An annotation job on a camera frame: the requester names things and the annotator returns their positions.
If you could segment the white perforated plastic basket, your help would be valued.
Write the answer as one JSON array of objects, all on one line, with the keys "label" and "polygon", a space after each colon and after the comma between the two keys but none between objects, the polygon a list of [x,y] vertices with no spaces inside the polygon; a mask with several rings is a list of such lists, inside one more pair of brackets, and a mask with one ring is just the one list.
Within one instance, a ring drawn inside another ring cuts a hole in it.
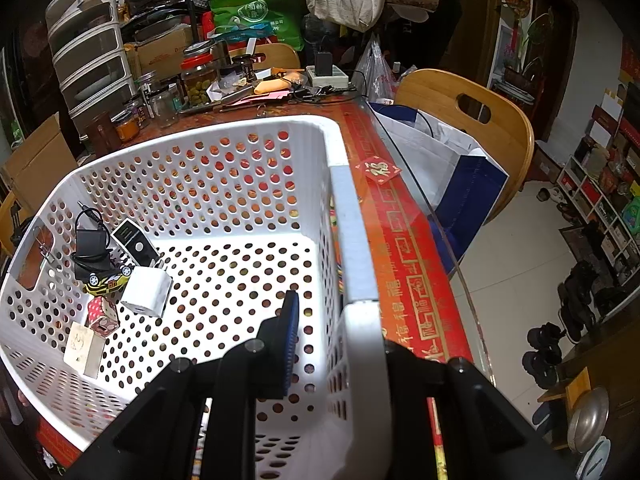
[{"label": "white perforated plastic basket", "polygon": [[[133,223],[171,279],[161,316],[118,311],[94,376],[64,360],[89,295],[75,232]],[[88,448],[179,358],[220,358],[299,298],[292,385],[256,404],[256,474],[381,479],[392,414],[366,229],[341,129],[320,116],[228,122],[126,148],[65,176],[1,289],[1,359],[27,400]]]}]

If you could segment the black shoes on floor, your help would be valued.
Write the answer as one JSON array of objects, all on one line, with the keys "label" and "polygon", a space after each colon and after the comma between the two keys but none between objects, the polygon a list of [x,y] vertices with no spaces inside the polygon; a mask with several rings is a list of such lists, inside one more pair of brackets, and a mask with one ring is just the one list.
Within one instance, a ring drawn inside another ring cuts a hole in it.
[{"label": "black shoes on floor", "polygon": [[564,330],[553,323],[531,328],[527,332],[526,339],[532,350],[523,354],[522,367],[541,389],[550,389],[558,383],[555,367],[562,362],[559,341],[564,336]]}]

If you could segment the metal pot lid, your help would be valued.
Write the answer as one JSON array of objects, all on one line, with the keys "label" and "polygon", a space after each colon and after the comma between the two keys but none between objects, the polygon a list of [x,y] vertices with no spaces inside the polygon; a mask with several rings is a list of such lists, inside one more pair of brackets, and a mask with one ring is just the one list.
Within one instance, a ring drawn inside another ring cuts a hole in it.
[{"label": "metal pot lid", "polygon": [[567,428],[567,445],[573,453],[585,454],[596,445],[608,421],[609,408],[608,392],[602,387],[578,398]]}]

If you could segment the small beige box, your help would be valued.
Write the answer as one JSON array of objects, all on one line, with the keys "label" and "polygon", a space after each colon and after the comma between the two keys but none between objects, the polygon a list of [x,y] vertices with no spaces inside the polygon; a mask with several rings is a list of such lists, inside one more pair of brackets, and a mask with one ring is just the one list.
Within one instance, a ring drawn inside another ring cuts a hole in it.
[{"label": "small beige box", "polygon": [[105,339],[89,327],[72,323],[66,341],[63,361],[77,373],[97,378]]}]

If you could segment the red hello kitty box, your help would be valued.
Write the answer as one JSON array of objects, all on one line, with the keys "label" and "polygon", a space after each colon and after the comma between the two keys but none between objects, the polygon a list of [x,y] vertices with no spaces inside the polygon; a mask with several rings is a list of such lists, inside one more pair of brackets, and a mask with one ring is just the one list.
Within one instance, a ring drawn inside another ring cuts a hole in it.
[{"label": "red hello kitty box", "polygon": [[88,303],[87,327],[103,338],[119,328],[116,308],[105,297],[93,297]]}]

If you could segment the red patterned tablecloth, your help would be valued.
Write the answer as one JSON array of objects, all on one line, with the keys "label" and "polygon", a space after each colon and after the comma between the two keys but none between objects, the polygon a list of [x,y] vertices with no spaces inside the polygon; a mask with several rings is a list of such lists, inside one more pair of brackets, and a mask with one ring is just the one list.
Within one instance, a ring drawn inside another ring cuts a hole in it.
[{"label": "red patterned tablecloth", "polygon": [[390,159],[381,124],[358,103],[331,105],[288,116],[320,116],[337,123],[366,229],[385,338],[427,359],[467,356],[457,306],[427,218],[400,179],[376,184],[355,168],[376,155]]}]

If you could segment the yellow toy car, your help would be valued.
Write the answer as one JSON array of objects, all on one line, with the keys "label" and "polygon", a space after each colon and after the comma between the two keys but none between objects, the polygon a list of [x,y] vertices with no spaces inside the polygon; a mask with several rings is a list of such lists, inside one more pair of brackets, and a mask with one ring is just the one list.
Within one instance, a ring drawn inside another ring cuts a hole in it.
[{"label": "yellow toy car", "polygon": [[85,291],[96,297],[118,292],[129,282],[132,270],[134,270],[132,266],[124,264],[110,272],[92,272],[85,281]]}]

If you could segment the black rectangular device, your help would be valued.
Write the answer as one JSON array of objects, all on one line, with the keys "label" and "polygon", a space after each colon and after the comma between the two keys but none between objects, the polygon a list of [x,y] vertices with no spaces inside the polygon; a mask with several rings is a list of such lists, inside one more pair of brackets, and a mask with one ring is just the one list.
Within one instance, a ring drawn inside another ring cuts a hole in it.
[{"label": "black rectangular device", "polygon": [[142,229],[131,220],[122,220],[112,231],[112,239],[135,266],[152,268],[158,263],[160,255]]}]

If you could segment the white cubby shelf unit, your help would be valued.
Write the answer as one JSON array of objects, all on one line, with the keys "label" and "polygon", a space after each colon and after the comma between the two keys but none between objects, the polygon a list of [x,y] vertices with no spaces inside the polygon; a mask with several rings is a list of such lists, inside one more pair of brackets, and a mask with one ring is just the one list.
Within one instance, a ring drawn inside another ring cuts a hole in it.
[{"label": "white cubby shelf unit", "polygon": [[585,134],[558,185],[578,214],[597,288],[615,287],[628,299],[639,293],[639,107],[624,105],[612,117],[597,106],[591,125],[605,142]]}]

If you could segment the brown cardboard box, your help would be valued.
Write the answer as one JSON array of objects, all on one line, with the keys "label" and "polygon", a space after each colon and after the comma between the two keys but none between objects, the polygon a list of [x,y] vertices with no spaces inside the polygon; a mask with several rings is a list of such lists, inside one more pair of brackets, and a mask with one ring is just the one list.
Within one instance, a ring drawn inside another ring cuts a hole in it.
[{"label": "brown cardboard box", "polygon": [[77,168],[55,113],[3,164],[1,179],[22,206],[36,212],[66,174]]}]

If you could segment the small jar orange contents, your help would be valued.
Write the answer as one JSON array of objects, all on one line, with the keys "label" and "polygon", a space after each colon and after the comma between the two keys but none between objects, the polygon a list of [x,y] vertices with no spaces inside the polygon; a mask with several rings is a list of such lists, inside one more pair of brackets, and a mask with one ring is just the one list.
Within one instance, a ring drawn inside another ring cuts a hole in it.
[{"label": "small jar orange contents", "polygon": [[122,143],[129,142],[140,132],[138,118],[133,112],[123,110],[112,119],[112,123]]}]

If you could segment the glass jar with red lid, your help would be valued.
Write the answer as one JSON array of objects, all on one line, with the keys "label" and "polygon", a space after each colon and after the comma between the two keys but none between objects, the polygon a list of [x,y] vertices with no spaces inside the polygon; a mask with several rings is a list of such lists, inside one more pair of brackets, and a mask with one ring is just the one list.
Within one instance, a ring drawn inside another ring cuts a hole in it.
[{"label": "glass jar with red lid", "polygon": [[210,53],[190,56],[181,63],[181,77],[190,106],[210,103],[207,90],[217,75],[214,58]]}]

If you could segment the white power strip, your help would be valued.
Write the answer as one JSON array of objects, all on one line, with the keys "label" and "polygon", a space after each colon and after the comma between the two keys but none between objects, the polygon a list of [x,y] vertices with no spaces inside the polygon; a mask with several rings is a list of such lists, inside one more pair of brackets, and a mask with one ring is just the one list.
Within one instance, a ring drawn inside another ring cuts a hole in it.
[{"label": "white power strip", "polygon": [[347,90],[349,88],[348,76],[337,66],[331,66],[329,75],[318,75],[313,65],[308,65],[306,73],[314,88],[331,87],[334,90]]}]

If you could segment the white plastic drawer tower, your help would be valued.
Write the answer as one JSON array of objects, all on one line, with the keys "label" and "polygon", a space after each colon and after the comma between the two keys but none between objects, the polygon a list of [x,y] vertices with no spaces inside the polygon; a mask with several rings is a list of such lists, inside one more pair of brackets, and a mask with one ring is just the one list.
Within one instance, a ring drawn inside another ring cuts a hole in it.
[{"label": "white plastic drawer tower", "polygon": [[48,43],[70,119],[83,132],[94,118],[115,114],[136,93],[120,32],[116,0],[52,0]]}]

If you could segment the green shopping bag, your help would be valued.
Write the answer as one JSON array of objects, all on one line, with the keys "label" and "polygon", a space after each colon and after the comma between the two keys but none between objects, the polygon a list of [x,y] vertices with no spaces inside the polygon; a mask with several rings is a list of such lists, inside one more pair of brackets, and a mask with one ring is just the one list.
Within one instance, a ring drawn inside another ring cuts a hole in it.
[{"label": "green shopping bag", "polygon": [[299,0],[209,0],[217,32],[268,23],[279,42],[303,50]]}]

